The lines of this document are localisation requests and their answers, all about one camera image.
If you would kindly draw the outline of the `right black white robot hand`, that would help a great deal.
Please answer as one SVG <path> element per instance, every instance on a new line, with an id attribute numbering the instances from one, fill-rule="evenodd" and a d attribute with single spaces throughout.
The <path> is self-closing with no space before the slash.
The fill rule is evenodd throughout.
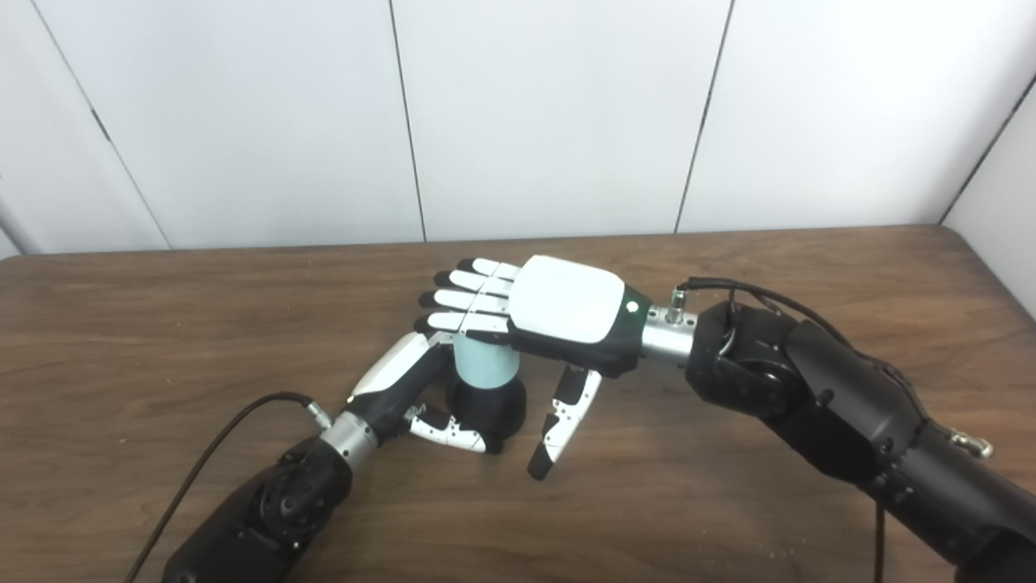
<path id="1" fill-rule="evenodd" d="M 534 255 L 522 266 L 467 258 L 419 297 L 422 333 L 470 337 L 566 365 L 528 465 L 542 480 L 562 458 L 604 379 L 636 369 L 652 302 L 610 270 Z"/>

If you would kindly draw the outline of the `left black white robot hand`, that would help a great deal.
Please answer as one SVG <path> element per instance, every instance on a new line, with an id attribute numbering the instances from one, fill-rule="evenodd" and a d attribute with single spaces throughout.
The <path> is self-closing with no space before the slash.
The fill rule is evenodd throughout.
<path id="1" fill-rule="evenodd" d="M 359 434 L 372 442 L 374 448 L 411 434 L 456 449 L 488 455 L 502 453 L 502 440 L 418 401 L 451 365 L 454 365 L 452 336 L 408 333 L 367 370 L 342 413 L 355 418 Z"/>

